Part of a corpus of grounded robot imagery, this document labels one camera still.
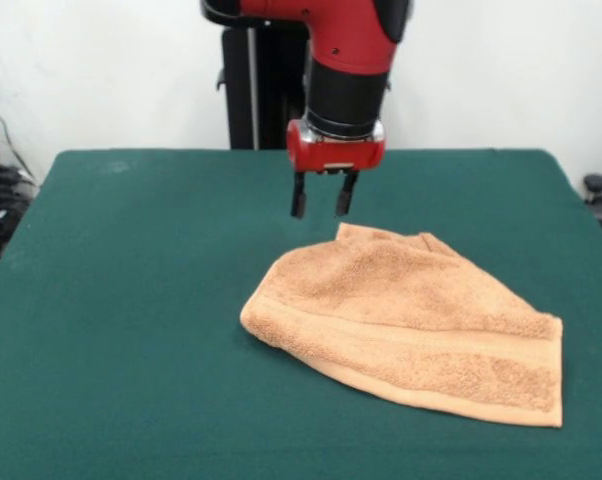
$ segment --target black cable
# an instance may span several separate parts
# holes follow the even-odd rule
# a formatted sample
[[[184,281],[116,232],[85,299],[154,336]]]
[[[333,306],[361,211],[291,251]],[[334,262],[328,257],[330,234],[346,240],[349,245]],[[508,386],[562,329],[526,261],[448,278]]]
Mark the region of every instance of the black cable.
[[[0,256],[32,202],[30,193],[19,190],[26,183],[18,167],[0,165]]]
[[[10,150],[12,150],[12,153],[14,154],[15,158],[17,159],[19,164],[23,167],[23,169],[26,172],[28,172],[28,175],[30,175],[31,178],[34,178],[34,175],[32,175],[32,171],[30,170],[28,165],[25,163],[25,160],[23,160],[23,157],[21,157],[21,155],[19,155],[19,152],[17,152],[16,148],[14,148],[14,144],[12,143],[12,138],[10,137],[10,130],[8,129],[8,124],[6,123],[6,121],[3,119],[3,117],[1,115],[0,115],[0,124],[3,127],[3,133],[5,135],[5,140],[8,144],[8,146],[10,147]]]
[[[6,147],[8,147],[9,149],[12,150],[12,145],[10,145],[8,142],[0,139],[0,144],[5,145]],[[19,155],[19,153],[15,152],[14,150],[12,150],[12,153],[14,155]],[[19,183],[23,182],[23,183],[32,185],[35,188],[39,188],[39,185],[37,185],[35,183],[34,177],[32,176],[32,174],[30,172],[26,172],[23,169],[21,169],[21,172],[18,172],[18,171],[15,171],[15,169],[13,169],[12,167],[0,165],[0,172],[2,172],[4,170],[10,171],[11,172],[10,175],[16,175],[16,177],[19,179]]]

